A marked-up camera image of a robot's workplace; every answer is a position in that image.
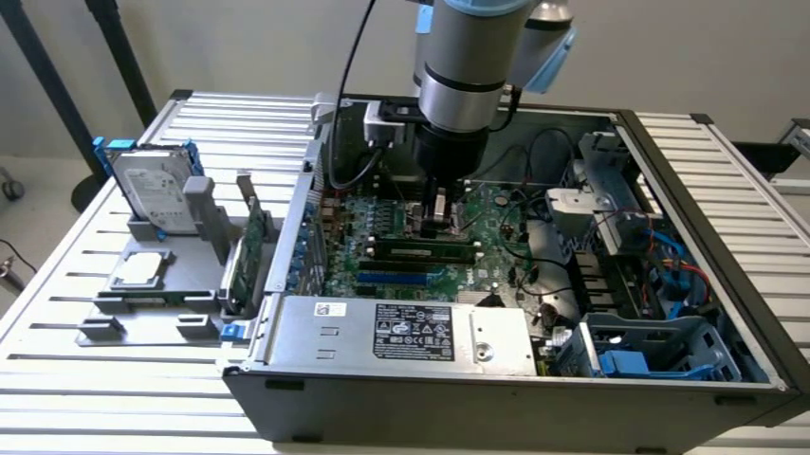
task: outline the slotted metal surface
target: slotted metal surface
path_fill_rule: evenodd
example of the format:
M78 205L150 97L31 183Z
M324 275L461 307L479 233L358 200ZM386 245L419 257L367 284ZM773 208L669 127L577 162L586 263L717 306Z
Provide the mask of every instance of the slotted metal surface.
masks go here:
M714 125L689 116L639 119L794 342L810 348L805 221Z
M251 169L266 191L259 194L262 202L280 216L292 185L290 170L307 146L307 116L308 100L198 93L186 102L168 103L143 140L194 138L207 173L218 181L219 203L230 211L243 203L234 190L222 187L231 185L236 169ZM723 202L718 194L711 197L706 203ZM128 216L110 182L0 321L0 453L451 453L274 446L263 441L219 377L222 365L246 355L244 349L228 344L222 348L78 347L75 326L126 245ZM785 229L774 220L758 222ZM746 264L773 265L754 260ZM802 268L805 263L793 266ZM810 316L808 306L793 305L789 297L771 298L771 304L785 307L791 320ZM789 424L738 428L690 453L806 453L810 416Z

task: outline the sticker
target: sticker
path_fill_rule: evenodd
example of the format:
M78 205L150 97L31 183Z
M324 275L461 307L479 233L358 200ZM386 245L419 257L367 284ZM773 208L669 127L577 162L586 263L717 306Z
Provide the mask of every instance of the sticker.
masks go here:
M372 352L376 358L453 362L453 308L379 304Z
M115 269L115 278L122 284L148 284L156 277L163 256L155 252L132 254Z
M150 222L168 233L196 232L178 178L150 169L128 169L124 175Z
M346 316L346 303L336 301L319 301L315 303L315 316Z
M429 257L433 252L429 249L401 249L391 248L391 254L396 254L401 256L425 256Z

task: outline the aluminum extrusion table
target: aluminum extrusion table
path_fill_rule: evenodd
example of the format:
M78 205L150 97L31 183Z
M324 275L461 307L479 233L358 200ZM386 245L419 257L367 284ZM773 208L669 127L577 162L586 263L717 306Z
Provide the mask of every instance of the aluminum extrusion table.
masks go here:
M207 174L218 182L218 203L230 214L244 214L244 203L231 182L238 169L250 169L262 205L271 209L275 218L283 218L295 172L311 138L311 100L202 92L186 95L167 103L142 141L171 143L192 137ZM693 164L701 162L714 163L713 169L729 173L719 180L731 187L745 187L751 182L750 176L735 173L742 165L727 149L730 144L714 135L711 127L690 123L689 116L641 114L639 118L687 187L690 181L699 180L701 166ZM709 190L695 188L693 195L703 208L718 215L717 219L725 220L718 205L734 204L739 194L734 194L733 188ZM738 190L747 191L746 196L754 195L747 187ZM751 205L746 213L773 225L774 232L787 233L786 227L777 226L771 209L762 204ZM223 348L76 346L76 324L90 312L91 297L102 288L127 244L128 217L128 206L108 182L0 321L0 453L458 452L274 445L259 439L219 377L222 365L239 361L244 349L228 345ZM730 230L725 236L735 242L741 238L742 242L746 233L735 229L747 221L738 221L742 223L737 227L726 227ZM749 252L754 246L734 245L739 245L735 254L751 256L743 267L754 275L765 273L757 272L765 265L793 270L790 277L761 284L769 293L778 292L797 273L810 273L806 265L810 259L787 255L798 264L769 264L762 251ZM777 315L799 347L810 348L810 302L799 297L790 298L793 304L783 296L770 300L785 306ZM810 413L806 413L778 428L734 429L690 453L798 455L809 450Z

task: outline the hard drive label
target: hard drive label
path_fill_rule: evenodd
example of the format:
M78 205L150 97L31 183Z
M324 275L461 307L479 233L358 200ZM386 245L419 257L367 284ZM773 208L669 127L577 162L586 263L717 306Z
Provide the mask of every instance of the hard drive label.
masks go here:
M150 169L128 169L124 175L150 222L168 233L196 232L178 178Z
M453 362L453 308L379 304L374 340L378 358Z

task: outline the blue drive bracket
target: blue drive bracket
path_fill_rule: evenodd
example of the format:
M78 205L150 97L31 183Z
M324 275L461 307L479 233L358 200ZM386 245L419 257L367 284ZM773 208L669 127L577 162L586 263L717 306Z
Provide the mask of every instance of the blue drive bracket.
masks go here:
M607 377L701 381L714 371L711 365L699 365L687 372L651 372L645 354L637 351L606 351L599 355L599 364Z

